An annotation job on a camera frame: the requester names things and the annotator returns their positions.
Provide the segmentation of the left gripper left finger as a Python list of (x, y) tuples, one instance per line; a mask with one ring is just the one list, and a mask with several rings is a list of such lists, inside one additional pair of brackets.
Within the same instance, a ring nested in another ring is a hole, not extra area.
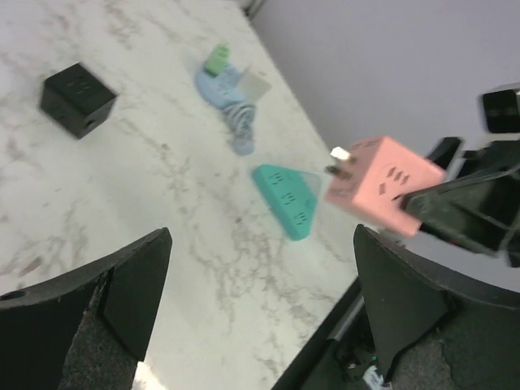
[(122, 249), (1, 296), (3, 389), (129, 389), (144, 361), (172, 238)]

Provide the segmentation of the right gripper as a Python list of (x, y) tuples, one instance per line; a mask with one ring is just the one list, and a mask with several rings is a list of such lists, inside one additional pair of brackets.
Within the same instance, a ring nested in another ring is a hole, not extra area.
[(402, 210), (421, 230), (451, 245), (519, 266), (519, 85), (496, 87), (479, 98), (492, 138), (464, 151), (453, 180), (403, 196)]

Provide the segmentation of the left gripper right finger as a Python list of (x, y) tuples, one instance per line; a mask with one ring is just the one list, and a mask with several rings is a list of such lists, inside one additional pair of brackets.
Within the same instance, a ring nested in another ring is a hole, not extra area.
[(517, 389), (519, 295), (358, 225), (353, 235), (379, 364), (395, 389)]

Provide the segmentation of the pink cube socket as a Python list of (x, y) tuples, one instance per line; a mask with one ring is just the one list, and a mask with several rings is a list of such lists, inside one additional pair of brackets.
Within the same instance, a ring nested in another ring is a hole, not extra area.
[(335, 147), (336, 163), (324, 200), (360, 220), (401, 236), (414, 236), (421, 222), (401, 209), (403, 197), (442, 182), (445, 169), (416, 154), (390, 136)]

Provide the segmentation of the white cube adapter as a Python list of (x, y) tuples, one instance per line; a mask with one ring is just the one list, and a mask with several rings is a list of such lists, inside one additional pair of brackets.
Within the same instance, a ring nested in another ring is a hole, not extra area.
[(267, 80), (267, 74), (264, 71), (248, 66), (243, 71), (237, 88), (245, 95), (248, 102), (258, 103), (271, 90), (272, 85)]

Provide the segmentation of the blue round power strip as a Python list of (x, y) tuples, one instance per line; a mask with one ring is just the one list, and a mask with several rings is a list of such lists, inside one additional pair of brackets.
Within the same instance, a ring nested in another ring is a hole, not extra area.
[(206, 102), (222, 110), (246, 100), (245, 94), (238, 88), (241, 77), (242, 73), (230, 63), (217, 76), (210, 74), (203, 64), (195, 75), (194, 84)]

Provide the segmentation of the green plug adapter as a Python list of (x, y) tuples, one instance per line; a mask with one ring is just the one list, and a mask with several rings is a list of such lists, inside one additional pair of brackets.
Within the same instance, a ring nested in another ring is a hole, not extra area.
[(204, 72), (210, 76), (218, 76), (228, 65), (230, 50), (228, 45), (220, 43), (209, 54), (204, 63)]

